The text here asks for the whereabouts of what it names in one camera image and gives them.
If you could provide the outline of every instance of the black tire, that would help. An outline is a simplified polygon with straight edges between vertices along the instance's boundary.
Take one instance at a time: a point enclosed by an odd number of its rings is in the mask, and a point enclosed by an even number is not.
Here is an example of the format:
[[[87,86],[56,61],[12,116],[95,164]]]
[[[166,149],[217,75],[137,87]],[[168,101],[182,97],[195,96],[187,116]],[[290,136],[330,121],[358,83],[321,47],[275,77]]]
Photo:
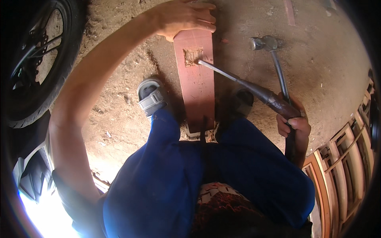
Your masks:
[[[7,123],[12,128],[23,128],[32,124],[49,109],[70,74],[79,52],[86,23],[85,3],[82,0],[47,0],[43,2],[42,8],[53,1],[56,2],[55,6],[58,4],[60,7],[62,19],[64,19],[64,15],[67,19],[66,22],[63,20],[64,29],[67,27],[67,32],[61,41],[62,50],[58,51],[51,70],[40,86],[41,88],[30,99],[10,100],[5,112]],[[39,15],[35,14],[31,22],[35,21],[37,16]],[[26,28],[26,34],[29,33],[30,26]],[[22,44],[22,42],[18,44],[17,48],[20,49]]]

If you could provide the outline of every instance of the blue trousers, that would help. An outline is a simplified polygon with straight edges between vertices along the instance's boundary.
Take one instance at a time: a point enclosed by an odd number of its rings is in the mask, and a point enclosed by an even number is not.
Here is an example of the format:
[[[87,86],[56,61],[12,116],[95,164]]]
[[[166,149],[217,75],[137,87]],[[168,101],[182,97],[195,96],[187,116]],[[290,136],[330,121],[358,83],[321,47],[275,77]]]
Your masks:
[[[147,143],[126,160],[103,204],[108,238],[187,237],[211,170],[274,223],[300,228],[312,211],[313,182],[247,119],[235,120],[218,143],[179,139],[173,116],[156,111]]]

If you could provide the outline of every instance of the dirt floor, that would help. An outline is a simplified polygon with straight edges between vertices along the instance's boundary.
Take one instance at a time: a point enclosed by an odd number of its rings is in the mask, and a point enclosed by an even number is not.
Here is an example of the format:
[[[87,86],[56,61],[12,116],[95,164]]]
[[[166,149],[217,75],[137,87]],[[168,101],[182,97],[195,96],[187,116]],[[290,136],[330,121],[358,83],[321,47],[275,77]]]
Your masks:
[[[92,0],[78,63],[94,46],[133,17],[165,0]],[[273,35],[287,42],[278,51],[289,92],[299,98],[312,127],[307,154],[326,143],[359,106],[370,68],[365,49],[341,9],[324,1],[292,0],[296,26],[287,24],[281,0],[211,0],[217,9],[213,34],[217,66],[274,92],[280,91],[271,56],[251,51],[249,37]],[[147,140],[150,123],[139,108],[138,84],[153,74],[165,82],[179,117],[184,104],[173,43],[153,36],[138,46],[105,85],[83,129],[90,166],[111,182],[124,161]],[[215,74],[216,110],[234,85]],[[275,112],[256,100],[248,119],[284,150]],[[181,139],[187,139],[185,126]]]

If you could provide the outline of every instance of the hand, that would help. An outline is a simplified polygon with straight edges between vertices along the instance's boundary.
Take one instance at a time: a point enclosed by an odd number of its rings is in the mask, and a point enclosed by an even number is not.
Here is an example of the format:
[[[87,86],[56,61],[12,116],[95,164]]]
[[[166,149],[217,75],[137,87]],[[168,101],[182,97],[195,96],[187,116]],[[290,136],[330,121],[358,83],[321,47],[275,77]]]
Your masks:
[[[278,94],[280,98],[283,99],[282,92]],[[296,144],[296,153],[300,156],[305,157],[307,148],[308,148],[308,136],[311,132],[311,126],[308,124],[308,118],[306,115],[306,110],[304,109],[302,103],[296,99],[294,96],[290,95],[292,106],[300,110],[302,117],[290,118],[288,123],[295,129],[295,144]],[[281,115],[277,115],[278,122],[278,132],[281,136],[285,138],[288,137],[288,134],[291,132],[288,125],[286,125],[287,120]]]
[[[165,2],[146,11],[158,24],[158,35],[165,36],[167,41],[173,42],[173,38],[182,30],[202,29],[211,32],[216,31],[213,23],[216,19],[209,10],[216,8],[210,3],[188,3],[192,0],[174,0]]]

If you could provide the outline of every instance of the hammer head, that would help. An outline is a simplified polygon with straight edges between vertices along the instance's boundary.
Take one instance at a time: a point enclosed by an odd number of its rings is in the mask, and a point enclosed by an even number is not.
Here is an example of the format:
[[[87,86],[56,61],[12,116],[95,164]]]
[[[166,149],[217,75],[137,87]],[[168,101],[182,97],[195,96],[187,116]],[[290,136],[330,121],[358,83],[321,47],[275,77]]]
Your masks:
[[[273,51],[284,46],[284,41],[281,39],[276,39],[271,35],[265,35],[262,38],[251,37],[250,44],[252,50],[265,49],[267,51]]]

